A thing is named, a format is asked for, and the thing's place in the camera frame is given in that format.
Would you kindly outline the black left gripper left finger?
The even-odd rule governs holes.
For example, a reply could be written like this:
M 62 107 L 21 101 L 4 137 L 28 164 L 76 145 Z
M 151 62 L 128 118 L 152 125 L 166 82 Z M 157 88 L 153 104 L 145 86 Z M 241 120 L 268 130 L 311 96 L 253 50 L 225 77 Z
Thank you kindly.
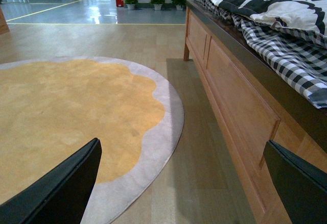
M 1 204 L 1 223 L 80 223 L 102 155 L 94 138 L 31 186 Z

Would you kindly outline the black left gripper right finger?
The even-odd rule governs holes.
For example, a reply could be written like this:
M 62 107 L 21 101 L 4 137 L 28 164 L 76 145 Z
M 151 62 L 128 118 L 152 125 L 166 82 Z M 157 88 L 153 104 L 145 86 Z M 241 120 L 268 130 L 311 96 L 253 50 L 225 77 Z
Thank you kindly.
M 326 173 L 269 140 L 264 158 L 292 223 L 326 223 Z

